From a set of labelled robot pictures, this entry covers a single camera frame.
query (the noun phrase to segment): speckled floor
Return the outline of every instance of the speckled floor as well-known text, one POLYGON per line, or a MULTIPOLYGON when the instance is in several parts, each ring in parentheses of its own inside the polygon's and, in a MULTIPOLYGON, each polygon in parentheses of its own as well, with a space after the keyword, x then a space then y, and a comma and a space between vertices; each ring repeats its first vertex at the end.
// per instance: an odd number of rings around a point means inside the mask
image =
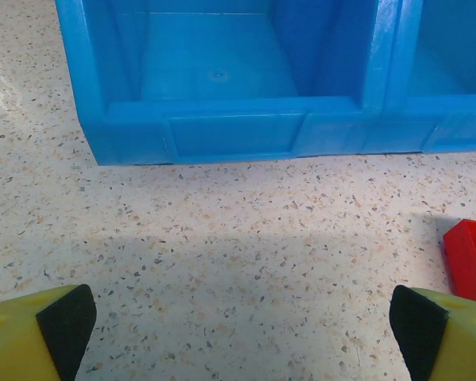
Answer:
POLYGON ((97 167, 52 0, 0 0, 0 300, 91 285, 78 380, 408 380, 390 295, 459 217, 476 153, 97 167))

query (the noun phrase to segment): black rubber pad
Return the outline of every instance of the black rubber pad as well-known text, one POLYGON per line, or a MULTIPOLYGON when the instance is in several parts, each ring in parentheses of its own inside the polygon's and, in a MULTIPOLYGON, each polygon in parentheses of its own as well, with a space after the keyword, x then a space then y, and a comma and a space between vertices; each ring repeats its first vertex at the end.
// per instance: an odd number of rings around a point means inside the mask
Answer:
POLYGON ((96 317, 94 297, 86 284, 37 314, 37 324, 61 381, 74 381, 96 317))
POLYGON ((446 329, 448 311, 408 287, 397 286, 390 324, 413 381, 428 381, 446 329))

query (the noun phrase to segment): blue storage bin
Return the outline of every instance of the blue storage bin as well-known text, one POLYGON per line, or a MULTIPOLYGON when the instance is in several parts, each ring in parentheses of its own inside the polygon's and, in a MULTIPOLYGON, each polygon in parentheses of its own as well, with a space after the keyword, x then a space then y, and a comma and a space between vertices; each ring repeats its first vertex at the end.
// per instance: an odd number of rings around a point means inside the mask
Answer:
POLYGON ((476 150, 476 0, 404 0, 383 117, 366 151, 469 150, 476 150))
POLYGON ((362 152, 386 93, 391 0, 56 0, 99 164, 362 152))

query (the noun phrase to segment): red object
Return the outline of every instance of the red object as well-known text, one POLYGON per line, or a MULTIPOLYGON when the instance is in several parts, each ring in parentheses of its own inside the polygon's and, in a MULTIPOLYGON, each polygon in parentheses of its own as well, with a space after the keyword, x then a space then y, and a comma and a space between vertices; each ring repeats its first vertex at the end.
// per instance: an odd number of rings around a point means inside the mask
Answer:
POLYGON ((463 220, 444 235, 456 294, 476 301, 476 221, 463 220))

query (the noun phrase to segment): red plastic block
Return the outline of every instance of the red plastic block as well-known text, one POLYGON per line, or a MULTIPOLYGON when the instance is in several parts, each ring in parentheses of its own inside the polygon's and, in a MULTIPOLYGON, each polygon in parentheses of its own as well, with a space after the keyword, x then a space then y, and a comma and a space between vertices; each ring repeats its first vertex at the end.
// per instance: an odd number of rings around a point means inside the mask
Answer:
POLYGON ((476 221, 463 220, 444 235, 456 294, 476 301, 476 221))

